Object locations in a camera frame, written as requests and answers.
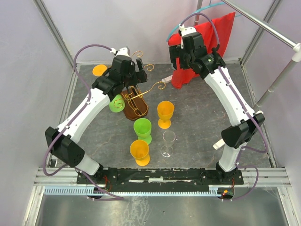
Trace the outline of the gold wire glass rack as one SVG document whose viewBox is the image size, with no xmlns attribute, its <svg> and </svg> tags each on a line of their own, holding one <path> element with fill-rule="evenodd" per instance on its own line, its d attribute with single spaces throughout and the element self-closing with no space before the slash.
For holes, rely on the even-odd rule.
<svg viewBox="0 0 301 226">
<path fill-rule="evenodd" d="M 162 81 L 158 81 L 150 90 L 145 92 L 141 92 L 138 85 L 135 85 L 127 87 L 125 91 L 120 93 L 125 102 L 125 108 L 122 112 L 127 119 L 135 121 L 147 115 L 149 107 L 146 104 L 143 95 L 152 91 L 155 86 L 157 86 L 159 90 L 163 90 L 166 87 L 166 84 Z"/>
</svg>

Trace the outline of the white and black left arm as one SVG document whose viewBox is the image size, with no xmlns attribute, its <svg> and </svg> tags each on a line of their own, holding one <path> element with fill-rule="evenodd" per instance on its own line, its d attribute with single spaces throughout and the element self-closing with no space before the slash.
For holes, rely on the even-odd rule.
<svg viewBox="0 0 301 226">
<path fill-rule="evenodd" d="M 56 128 L 48 127 L 45 136 L 47 154 L 51 153 L 71 168 L 87 173 L 94 184 L 102 182 L 103 166 L 88 156 L 78 142 L 92 120 L 120 94 L 125 87 L 147 81 L 147 74 L 140 58 L 116 56 L 111 67 L 98 77 L 88 95 L 76 110 Z"/>
</svg>

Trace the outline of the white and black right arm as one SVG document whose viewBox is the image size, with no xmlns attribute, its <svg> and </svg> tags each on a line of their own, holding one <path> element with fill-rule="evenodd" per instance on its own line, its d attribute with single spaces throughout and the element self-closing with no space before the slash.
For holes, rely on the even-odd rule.
<svg viewBox="0 0 301 226">
<path fill-rule="evenodd" d="M 170 46 L 174 69 L 191 69 L 208 84 L 224 107 L 231 126 L 221 132 L 224 149 L 216 164 L 215 178 L 220 184 L 228 183 L 237 171 L 240 151 L 259 130 L 265 118 L 256 113 L 244 100 L 233 83 L 219 47 L 207 52 L 203 37 L 197 31 L 180 33 L 181 43 Z"/>
</svg>

